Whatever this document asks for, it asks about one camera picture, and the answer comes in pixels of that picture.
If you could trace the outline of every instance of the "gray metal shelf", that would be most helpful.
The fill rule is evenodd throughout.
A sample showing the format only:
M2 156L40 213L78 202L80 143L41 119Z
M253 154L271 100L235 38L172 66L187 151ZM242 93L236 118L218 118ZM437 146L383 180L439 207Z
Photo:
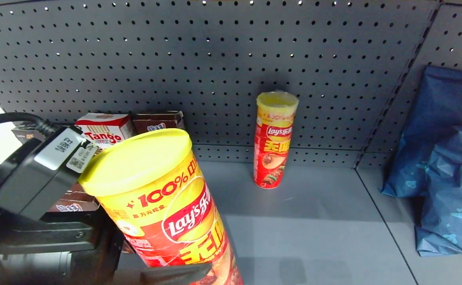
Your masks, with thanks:
M358 168L359 176L384 218L418 285L462 284L462 256L420 257L414 240L416 213L412 200L379 193L384 181L378 168Z
M416 284L354 170L289 165L264 190L251 164L200 166L246 284ZM125 255L119 269L138 266Z

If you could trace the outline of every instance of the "potato chip canister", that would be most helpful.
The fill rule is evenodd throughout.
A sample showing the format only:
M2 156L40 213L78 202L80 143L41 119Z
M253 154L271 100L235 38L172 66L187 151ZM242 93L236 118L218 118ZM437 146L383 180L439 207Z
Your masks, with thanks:
M242 285L233 249L189 135L137 135L94 157L79 182L151 267L211 262L194 285Z
M298 102L296 96L283 91L258 96L254 182L264 189L273 189L282 180Z

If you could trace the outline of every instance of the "pegboard wall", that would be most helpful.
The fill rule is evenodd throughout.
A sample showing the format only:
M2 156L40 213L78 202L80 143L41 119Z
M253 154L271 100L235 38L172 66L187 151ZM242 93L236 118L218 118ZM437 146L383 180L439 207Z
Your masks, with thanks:
M384 157L379 153L394 152L427 65L462 70L462 6L441 6L409 74L367 148L372 154L367 155L363 166L377 166ZM372 162L370 157L380 159Z
M2 5L0 104L59 122L87 112L181 109L196 144L251 146L256 95L282 89L300 98L292 147L359 151L437 6Z

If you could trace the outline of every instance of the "blue snack bag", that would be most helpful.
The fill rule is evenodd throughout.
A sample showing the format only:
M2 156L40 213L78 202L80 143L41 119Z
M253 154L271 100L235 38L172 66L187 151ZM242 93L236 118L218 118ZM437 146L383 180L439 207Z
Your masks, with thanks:
M452 128L430 155L416 250L421 256L462 254L462 126Z
M462 125L462 71L427 66L381 192L424 196L428 158L436 141Z

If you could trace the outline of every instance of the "lay's logo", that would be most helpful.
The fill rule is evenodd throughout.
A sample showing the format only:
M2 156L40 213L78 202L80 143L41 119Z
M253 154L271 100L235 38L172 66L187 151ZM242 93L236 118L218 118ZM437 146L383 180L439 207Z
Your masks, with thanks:
M213 212L212 206L210 192L204 184L204 189L198 198L163 220L164 234L173 242L183 242L182 236L200 225L209 213Z
M275 126L269 126L267 128L267 135L273 135L275 137L288 137L291 135L291 132L293 130L293 127L287 127L287 128L281 128L281 127L275 127Z

